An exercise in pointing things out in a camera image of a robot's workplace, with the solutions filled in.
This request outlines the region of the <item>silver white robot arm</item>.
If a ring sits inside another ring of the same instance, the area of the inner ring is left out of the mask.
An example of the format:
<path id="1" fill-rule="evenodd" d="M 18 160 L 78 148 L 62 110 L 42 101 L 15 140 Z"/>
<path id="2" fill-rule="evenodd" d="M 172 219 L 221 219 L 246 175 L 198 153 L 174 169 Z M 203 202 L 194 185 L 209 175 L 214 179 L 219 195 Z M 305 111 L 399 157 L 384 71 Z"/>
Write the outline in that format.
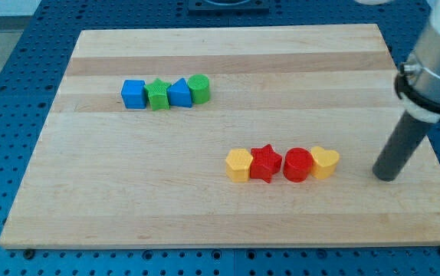
<path id="1" fill-rule="evenodd" d="M 407 60 L 399 65 L 395 90 L 406 112 L 425 123 L 440 122 L 440 0 Z"/>

